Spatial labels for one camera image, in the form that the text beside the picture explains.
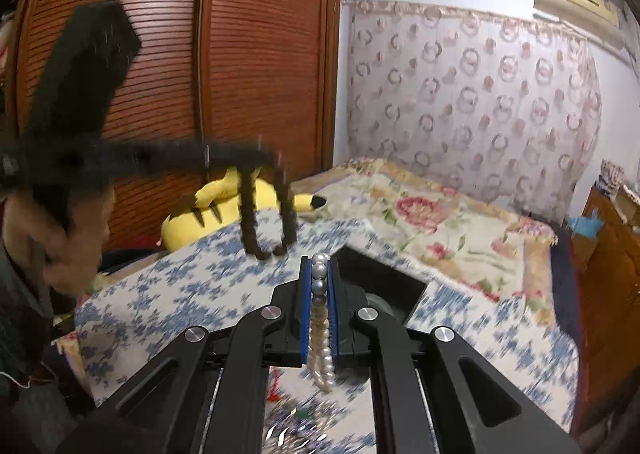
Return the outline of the person's left hand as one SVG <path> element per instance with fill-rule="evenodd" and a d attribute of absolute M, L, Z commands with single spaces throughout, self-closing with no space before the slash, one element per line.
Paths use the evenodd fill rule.
<path fill-rule="evenodd" d="M 4 207 L 6 252 L 29 281 L 41 281 L 55 292 L 77 297 L 98 273 L 114 202 L 110 185 L 82 193 L 70 207 L 72 225 L 65 231 L 29 193 L 14 192 Z"/>

